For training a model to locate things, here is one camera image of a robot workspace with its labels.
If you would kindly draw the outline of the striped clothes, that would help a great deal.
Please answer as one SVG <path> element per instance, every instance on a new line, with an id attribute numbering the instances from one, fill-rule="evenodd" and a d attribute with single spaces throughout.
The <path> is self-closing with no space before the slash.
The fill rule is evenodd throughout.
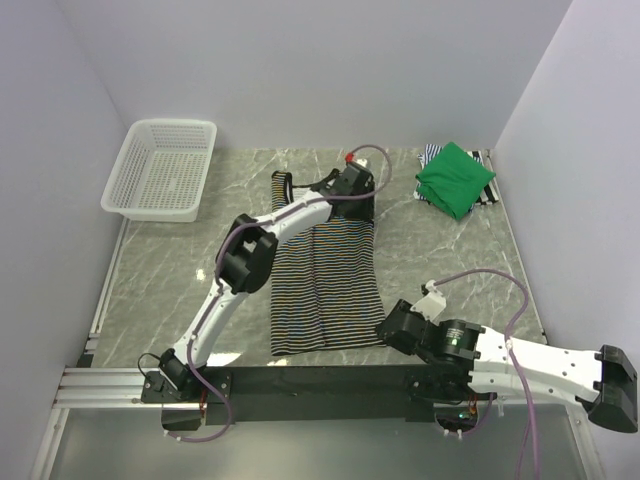
<path id="1" fill-rule="evenodd" d="M 333 218 L 281 243 L 270 280 L 273 356 L 381 344 L 372 220 Z"/>

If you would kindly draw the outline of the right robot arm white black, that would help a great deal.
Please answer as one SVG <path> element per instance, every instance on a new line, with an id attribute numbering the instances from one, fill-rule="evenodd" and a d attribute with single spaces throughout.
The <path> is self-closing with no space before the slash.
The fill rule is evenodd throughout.
<path id="1" fill-rule="evenodd" d="M 635 434 L 638 373 L 626 353 L 604 345 L 569 350 L 503 334 L 463 320 L 434 324 L 404 300 L 377 326 L 378 338 L 426 367 L 411 392 L 434 403 L 494 394 L 581 407 L 593 424 Z"/>

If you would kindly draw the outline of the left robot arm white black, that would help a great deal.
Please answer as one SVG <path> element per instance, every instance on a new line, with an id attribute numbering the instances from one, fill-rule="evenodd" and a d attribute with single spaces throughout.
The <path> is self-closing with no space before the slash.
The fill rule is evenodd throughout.
<path id="1" fill-rule="evenodd" d="M 160 356 L 166 392 L 179 402 L 197 395 L 203 382 L 201 370 L 217 337 L 248 295 L 265 285 L 280 245 L 333 217 L 352 216 L 374 195 L 372 173 L 352 161 L 334 179 L 308 187 L 301 197 L 273 213 L 238 216 L 217 254 L 206 300 L 187 331 Z"/>

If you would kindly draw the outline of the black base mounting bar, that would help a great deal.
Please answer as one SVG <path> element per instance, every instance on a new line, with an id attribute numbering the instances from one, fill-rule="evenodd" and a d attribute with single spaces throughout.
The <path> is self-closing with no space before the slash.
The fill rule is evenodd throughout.
<path id="1" fill-rule="evenodd" d="M 150 371 L 141 401 L 163 408 L 171 431 L 235 422 L 355 420 L 401 418 L 431 422 L 436 405 L 469 404 L 487 399 L 469 387 L 469 377 L 437 375 L 428 365 L 356 365 L 289 367 L 207 367 L 208 391 L 193 382 L 176 390 L 159 372 Z"/>

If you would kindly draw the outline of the black white striped folded top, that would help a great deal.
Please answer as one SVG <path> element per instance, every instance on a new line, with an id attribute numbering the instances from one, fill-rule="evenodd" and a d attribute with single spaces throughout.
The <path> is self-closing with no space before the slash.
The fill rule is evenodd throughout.
<path id="1" fill-rule="evenodd" d="M 468 151 L 468 155 L 479 165 L 483 166 L 488 171 L 491 171 L 491 167 L 487 164 L 487 160 L 485 158 L 485 154 L 480 150 L 470 150 Z M 491 179 L 489 183 L 483 187 L 479 197 L 477 198 L 475 205 L 477 207 L 480 206 L 488 206 L 494 205 L 500 201 L 499 194 L 497 191 L 496 180 Z"/>

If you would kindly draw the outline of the white plastic laundry basket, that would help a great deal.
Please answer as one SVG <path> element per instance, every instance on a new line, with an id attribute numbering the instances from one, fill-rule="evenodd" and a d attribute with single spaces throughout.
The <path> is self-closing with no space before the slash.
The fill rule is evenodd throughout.
<path id="1" fill-rule="evenodd" d="M 216 136 L 210 121 L 133 123 L 102 194 L 102 209 L 132 221 L 195 221 Z"/>

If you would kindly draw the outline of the aluminium rail frame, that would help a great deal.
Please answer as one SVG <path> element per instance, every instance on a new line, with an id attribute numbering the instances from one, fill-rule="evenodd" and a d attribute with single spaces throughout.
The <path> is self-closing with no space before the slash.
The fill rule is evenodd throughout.
<path id="1" fill-rule="evenodd" d="M 63 371 L 52 408 L 54 409 L 171 409 L 195 410 L 198 403 L 145 403 L 141 397 L 145 390 L 143 375 L 135 368 L 66 368 Z M 566 393 L 548 389 L 539 390 L 541 384 L 530 382 L 534 404 L 563 405 L 567 411 L 582 409 Z M 498 393 L 493 405 L 526 405 L 526 399 L 515 391 Z"/>

